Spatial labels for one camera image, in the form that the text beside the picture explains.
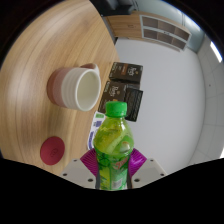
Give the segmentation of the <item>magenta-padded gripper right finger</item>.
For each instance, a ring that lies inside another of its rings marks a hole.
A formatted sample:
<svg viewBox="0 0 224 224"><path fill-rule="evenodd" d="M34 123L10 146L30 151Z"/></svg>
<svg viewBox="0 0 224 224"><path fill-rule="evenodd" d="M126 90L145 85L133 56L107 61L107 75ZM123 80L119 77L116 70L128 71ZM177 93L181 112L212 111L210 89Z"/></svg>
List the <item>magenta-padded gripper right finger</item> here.
<svg viewBox="0 0 224 224"><path fill-rule="evenodd" d="M134 149L129 159L129 187L141 188L165 177L167 173L153 159L147 159L141 152Z"/></svg>

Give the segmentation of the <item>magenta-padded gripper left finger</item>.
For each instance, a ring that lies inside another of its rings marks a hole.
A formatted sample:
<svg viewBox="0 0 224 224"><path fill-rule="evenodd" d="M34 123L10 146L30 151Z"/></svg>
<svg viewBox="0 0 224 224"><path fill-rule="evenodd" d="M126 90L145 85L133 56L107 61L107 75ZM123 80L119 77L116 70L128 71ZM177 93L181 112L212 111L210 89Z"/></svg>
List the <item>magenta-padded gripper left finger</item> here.
<svg viewBox="0 0 224 224"><path fill-rule="evenodd" d="M95 150L89 150L80 159L72 159L60 176L78 186L98 189L99 168Z"/></svg>

